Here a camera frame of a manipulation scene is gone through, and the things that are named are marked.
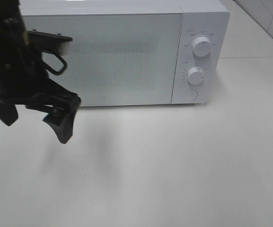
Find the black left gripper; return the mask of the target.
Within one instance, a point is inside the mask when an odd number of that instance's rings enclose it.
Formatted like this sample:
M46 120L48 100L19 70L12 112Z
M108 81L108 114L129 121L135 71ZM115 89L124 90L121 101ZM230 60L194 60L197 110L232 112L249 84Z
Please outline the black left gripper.
M67 62L59 54L35 50L28 31L8 34L0 31L0 120L11 126L18 119L15 105L50 105L43 121L66 144L81 101L76 93L63 88L48 76L59 76Z

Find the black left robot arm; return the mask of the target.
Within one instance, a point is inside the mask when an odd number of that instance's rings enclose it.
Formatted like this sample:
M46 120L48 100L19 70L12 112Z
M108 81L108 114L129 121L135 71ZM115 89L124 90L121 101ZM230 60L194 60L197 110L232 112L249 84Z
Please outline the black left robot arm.
M44 122L65 144L81 99L49 78L67 69L61 47L72 38L26 30L17 0L0 0L0 120L18 119L17 105L46 113Z

